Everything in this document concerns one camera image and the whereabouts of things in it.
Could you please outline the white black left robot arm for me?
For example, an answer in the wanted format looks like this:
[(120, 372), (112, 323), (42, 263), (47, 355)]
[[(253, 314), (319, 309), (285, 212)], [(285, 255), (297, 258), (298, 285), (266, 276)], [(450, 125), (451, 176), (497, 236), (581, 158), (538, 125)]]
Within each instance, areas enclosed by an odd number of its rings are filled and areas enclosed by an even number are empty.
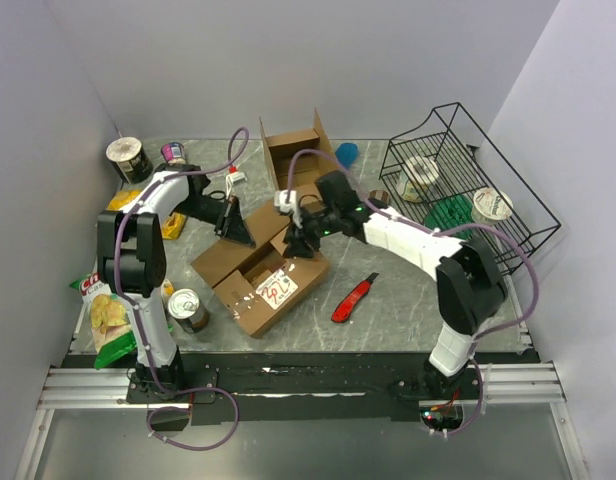
[(128, 312), (137, 343), (134, 382), (165, 402), (186, 392), (186, 377), (161, 297), (167, 270), (162, 224), (181, 213), (211, 225), (222, 239), (255, 245), (234, 189), (206, 194), (209, 185), (198, 166), (162, 164), (135, 200), (97, 220), (97, 273)]

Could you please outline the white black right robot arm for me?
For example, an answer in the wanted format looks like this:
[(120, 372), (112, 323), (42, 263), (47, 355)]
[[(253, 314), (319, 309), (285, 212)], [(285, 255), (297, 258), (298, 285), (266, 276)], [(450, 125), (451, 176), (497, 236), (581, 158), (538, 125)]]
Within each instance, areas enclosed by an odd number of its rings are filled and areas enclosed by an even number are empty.
[(481, 325), (505, 302), (508, 291), (489, 245), (426, 232), (387, 204), (361, 199), (341, 171), (315, 183), (321, 209), (301, 206), (295, 190), (278, 190), (274, 207), (290, 218), (286, 257), (312, 258), (322, 238), (335, 233), (389, 251), (430, 276), (437, 285), (443, 319), (436, 344), (423, 367), (427, 391), (444, 399), (459, 388)]

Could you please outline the red black box cutter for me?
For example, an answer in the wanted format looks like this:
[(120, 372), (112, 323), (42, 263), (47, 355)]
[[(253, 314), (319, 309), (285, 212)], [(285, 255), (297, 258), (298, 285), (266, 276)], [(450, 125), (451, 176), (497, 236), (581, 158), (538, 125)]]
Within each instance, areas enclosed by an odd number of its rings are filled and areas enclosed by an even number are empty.
[(357, 304), (368, 294), (377, 276), (377, 272), (371, 273), (346, 295), (331, 315), (333, 323), (341, 324), (350, 319)]

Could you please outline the plain taped cardboard box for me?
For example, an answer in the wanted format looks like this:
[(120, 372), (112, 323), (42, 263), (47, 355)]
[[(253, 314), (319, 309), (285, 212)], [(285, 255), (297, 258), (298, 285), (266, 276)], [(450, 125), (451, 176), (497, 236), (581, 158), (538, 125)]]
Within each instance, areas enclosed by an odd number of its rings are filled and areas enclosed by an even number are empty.
[(317, 154), (319, 151), (329, 157), (335, 157), (317, 109), (314, 109), (313, 125), (303, 130), (268, 135), (262, 118), (259, 118), (259, 124), (264, 162), (275, 190), (288, 188), (292, 158), (302, 150), (311, 152), (302, 154), (296, 161), (292, 175), (292, 188), (312, 185), (319, 177), (339, 169), (335, 162)]

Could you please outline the blue plastic object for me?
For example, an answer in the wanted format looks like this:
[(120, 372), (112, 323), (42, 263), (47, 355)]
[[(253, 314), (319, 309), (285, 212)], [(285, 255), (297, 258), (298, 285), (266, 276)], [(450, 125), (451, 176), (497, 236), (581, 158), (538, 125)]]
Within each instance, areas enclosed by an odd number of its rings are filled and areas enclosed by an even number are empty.
[(359, 147), (352, 142), (341, 143), (336, 151), (335, 155), (339, 163), (346, 169), (350, 168), (359, 156)]

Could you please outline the labelled cardboard express box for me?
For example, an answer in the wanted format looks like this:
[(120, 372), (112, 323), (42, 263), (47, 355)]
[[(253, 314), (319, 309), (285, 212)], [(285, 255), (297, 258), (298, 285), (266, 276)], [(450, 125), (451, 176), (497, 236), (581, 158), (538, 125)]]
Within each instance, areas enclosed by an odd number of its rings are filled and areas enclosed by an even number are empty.
[(253, 338), (277, 324), (330, 270), (330, 262), (320, 253), (310, 259), (282, 256), (289, 224), (267, 202), (246, 219), (254, 247), (219, 239), (192, 262), (236, 323)]

